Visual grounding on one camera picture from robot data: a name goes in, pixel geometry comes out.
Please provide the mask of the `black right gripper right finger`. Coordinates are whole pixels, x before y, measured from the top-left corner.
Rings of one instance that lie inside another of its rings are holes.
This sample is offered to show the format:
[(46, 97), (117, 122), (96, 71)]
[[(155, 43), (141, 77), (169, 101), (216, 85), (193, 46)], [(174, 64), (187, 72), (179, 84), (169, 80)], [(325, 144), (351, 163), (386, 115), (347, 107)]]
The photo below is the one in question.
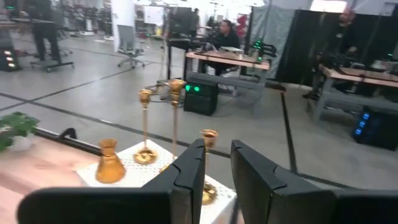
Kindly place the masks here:
[(397, 191), (321, 189), (240, 140), (231, 168), (245, 223), (397, 224)]

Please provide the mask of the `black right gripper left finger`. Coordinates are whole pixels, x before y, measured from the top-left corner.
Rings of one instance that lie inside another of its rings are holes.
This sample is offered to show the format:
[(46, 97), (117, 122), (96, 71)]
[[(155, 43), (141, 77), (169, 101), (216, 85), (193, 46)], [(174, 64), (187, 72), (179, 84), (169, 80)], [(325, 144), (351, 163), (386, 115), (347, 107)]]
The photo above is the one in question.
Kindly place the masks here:
[(199, 224), (205, 143), (196, 139), (140, 188), (52, 187), (25, 196), (19, 224)]

